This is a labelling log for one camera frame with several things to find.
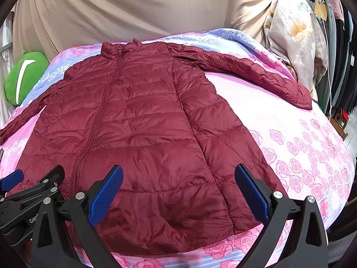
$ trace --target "floral bedsheet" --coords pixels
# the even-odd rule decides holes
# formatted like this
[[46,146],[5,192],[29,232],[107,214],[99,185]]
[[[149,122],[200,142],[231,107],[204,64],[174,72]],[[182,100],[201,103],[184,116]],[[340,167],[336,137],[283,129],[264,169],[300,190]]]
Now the floral bedsheet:
[[[218,29],[203,33],[187,33],[161,40],[196,45],[237,57],[249,57],[267,70],[293,79],[279,61],[259,48],[256,41],[237,30]],[[70,65],[96,55],[99,51],[100,45],[93,45],[76,47],[60,53],[51,62],[43,78],[23,105],[14,111],[10,120],[51,84],[62,79],[64,71]],[[355,170],[347,147],[318,105],[313,102],[312,111],[301,110],[241,78],[222,73],[206,73],[206,77],[249,129],[289,197],[304,199],[308,195],[313,195],[319,205],[325,228],[328,228],[347,201]],[[33,117],[2,146],[4,156],[0,165],[0,177],[16,168],[39,116],[40,114]],[[278,260],[291,224],[291,221],[286,222],[268,264]],[[235,268],[261,230],[262,225],[187,253],[155,257],[114,254],[114,257],[123,268]],[[78,249],[77,252],[81,261],[90,266],[84,251]]]

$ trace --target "metal screw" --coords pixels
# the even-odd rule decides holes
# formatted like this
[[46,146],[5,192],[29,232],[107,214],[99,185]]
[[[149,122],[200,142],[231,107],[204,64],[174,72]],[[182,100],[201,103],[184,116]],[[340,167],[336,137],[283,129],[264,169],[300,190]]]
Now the metal screw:
[[311,202],[312,204],[315,202],[315,198],[312,196],[307,197],[307,200]]
[[44,204],[49,204],[51,202],[51,198],[45,198],[44,199]]
[[273,196],[276,198],[282,198],[283,194],[280,191],[274,191],[273,192]]
[[84,199],[86,195],[83,192],[79,192],[76,194],[76,199]]

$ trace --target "jacket sleeve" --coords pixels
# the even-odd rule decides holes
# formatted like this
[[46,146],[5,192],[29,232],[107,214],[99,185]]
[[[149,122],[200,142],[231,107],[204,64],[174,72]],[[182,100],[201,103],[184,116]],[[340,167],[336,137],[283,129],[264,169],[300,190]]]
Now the jacket sleeve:
[[250,59],[239,59],[228,54],[174,43],[168,43],[167,48],[174,58],[187,65],[203,71],[233,72],[298,108],[312,110],[310,92],[306,87],[276,73],[268,72]]
[[70,80],[78,74],[81,62],[76,63],[74,66],[66,70],[65,76],[62,80],[51,85],[42,95],[35,99],[29,106],[22,111],[14,120],[6,125],[5,128],[0,130],[0,145],[2,145],[7,138],[15,134],[22,126],[24,126],[28,120],[39,113],[44,106],[51,101],[51,98],[60,89],[66,87]]

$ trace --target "green plush toy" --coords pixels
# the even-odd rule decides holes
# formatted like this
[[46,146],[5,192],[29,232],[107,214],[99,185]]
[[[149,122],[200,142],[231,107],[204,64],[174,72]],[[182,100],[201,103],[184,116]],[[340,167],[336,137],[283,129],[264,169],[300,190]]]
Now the green plush toy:
[[19,106],[45,73],[48,65],[48,60],[43,53],[24,53],[5,80],[5,94],[8,101]]

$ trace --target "red object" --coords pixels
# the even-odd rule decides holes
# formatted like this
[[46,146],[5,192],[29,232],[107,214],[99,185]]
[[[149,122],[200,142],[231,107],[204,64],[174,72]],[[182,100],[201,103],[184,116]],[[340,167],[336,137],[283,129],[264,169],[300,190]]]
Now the red object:
[[349,115],[345,110],[342,111],[342,118],[347,122],[349,120]]
[[310,92],[249,59],[155,42],[104,43],[0,131],[0,144],[45,105],[17,167],[17,192],[61,164],[66,198],[114,164],[123,185],[96,226],[125,255],[191,251],[258,225],[235,184],[244,163],[285,193],[253,137],[203,71],[241,75],[311,109]]

